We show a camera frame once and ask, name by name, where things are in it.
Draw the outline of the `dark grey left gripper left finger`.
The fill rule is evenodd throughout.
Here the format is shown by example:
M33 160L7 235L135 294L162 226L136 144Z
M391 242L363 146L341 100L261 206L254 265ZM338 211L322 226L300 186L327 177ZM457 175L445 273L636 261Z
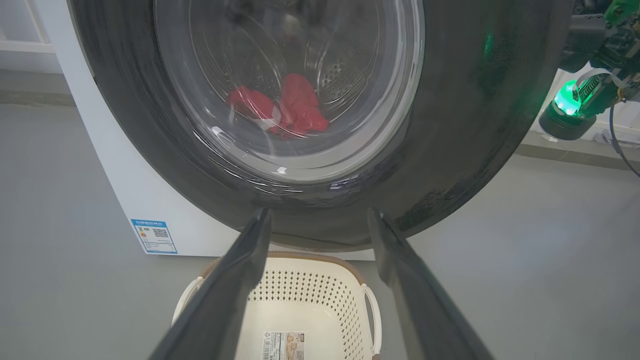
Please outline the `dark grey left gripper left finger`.
M150 355L151 360L233 360L250 292L265 271L272 214L261 208Z

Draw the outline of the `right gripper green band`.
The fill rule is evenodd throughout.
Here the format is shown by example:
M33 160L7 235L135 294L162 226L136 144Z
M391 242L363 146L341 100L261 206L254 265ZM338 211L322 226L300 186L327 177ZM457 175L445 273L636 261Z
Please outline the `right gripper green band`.
M576 0L558 68L576 73L551 91L539 117L542 130L563 141L582 137L597 116L639 100L640 33L637 0Z

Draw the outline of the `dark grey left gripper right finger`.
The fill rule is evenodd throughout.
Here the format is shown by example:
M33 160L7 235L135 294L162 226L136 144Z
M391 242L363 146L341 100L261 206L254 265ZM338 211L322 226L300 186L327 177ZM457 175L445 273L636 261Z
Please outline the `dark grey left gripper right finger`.
M491 360L461 310L381 210L368 210L378 274L391 291L410 360Z

